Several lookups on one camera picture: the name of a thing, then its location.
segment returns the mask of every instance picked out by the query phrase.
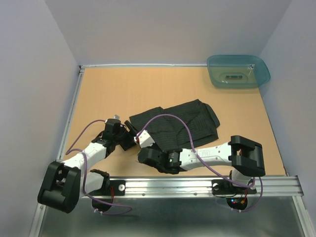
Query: folded black cloth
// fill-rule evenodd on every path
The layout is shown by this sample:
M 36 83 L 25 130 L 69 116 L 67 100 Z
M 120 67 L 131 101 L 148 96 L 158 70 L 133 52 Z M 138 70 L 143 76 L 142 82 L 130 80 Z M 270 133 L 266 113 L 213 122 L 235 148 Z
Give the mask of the folded black cloth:
M 131 124 L 140 131 L 154 116 L 161 114 L 175 115 L 189 127 L 194 147 L 199 147 L 218 139 L 216 128 L 220 125 L 212 108 L 200 100 L 163 109 L 156 107 L 141 114 L 131 116 Z M 190 140 L 183 124 L 172 117 L 159 117 L 146 128 L 159 148 L 163 151 L 186 148 L 190 149 Z

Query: white wall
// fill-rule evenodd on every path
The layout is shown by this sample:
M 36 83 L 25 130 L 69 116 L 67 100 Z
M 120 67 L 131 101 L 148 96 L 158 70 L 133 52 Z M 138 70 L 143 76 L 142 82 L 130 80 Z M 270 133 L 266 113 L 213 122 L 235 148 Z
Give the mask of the white wall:
M 290 0 L 46 0 L 80 65 L 259 55 Z
M 316 226 L 315 0 L 293 0 L 261 58 L 271 73 L 261 92 L 283 163 L 298 175 Z
M 78 66 L 43 0 L 0 7 L 0 236 L 28 236 Z

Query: teal plastic container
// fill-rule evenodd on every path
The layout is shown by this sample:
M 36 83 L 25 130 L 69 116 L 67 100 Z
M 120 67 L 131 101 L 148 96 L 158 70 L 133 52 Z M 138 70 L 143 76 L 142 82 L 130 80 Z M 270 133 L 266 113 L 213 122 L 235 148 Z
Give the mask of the teal plastic container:
M 256 88 L 271 78 L 265 62 L 252 55 L 214 55 L 207 59 L 207 68 L 219 88 Z

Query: table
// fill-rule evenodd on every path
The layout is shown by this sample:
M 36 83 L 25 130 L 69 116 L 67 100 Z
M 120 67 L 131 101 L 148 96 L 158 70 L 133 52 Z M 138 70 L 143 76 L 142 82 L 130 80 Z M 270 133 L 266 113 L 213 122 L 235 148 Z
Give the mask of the table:
M 219 139 L 201 148 L 217 146 L 229 141 L 232 135 L 241 135 L 262 144 L 267 175 L 285 175 L 259 89 L 215 88 L 206 67 L 85 69 L 66 148 L 95 119 L 108 119 L 116 114 L 124 122 L 129 116 L 154 107 L 168 108 L 195 99 L 209 104 L 221 123 L 217 129 Z M 74 147 L 84 149 L 103 129 L 102 122 L 93 124 Z M 111 176 L 168 176 L 138 163 L 139 150 L 135 146 L 124 152 L 117 146 L 108 158 L 93 168 L 107 171 Z M 214 168 L 224 175 L 232 169 L 227 166 Z M 201 167 L 180 175 L 214 174 Z

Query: metal frame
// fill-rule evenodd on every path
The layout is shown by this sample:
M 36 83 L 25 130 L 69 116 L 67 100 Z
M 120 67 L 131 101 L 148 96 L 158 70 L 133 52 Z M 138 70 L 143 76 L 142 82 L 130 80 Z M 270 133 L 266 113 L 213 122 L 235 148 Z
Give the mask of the metal frame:
M 76 85 L 72 106 L 67 119 L 56 161 L 61 161 L 65 152 L 71 122 L 73 119 L 77 98 L 85 68 L 105 67 L 205 67 L 206 64 L 103 64 L 80 66 L 78 82 Z M 213 198 L 211 181 L 218 177 L 112 177 L 111 179 L 124 179 L 126 181 L 125 196 L 116 198 Z M 264 197 L 293 197 L 299 220 L 305 236 L 315 237 L 315 232 L 308 212 L 306 211 L 302 197 L 303 191 L 297 177 L 289 176 L 265 176 L 263 177 Z M 257 190 L 260 190 L 260 182 L 256 180 Z M 38 237 L 43 222 L 46 207 L 38 204 L 31 226 L 30 237 Z

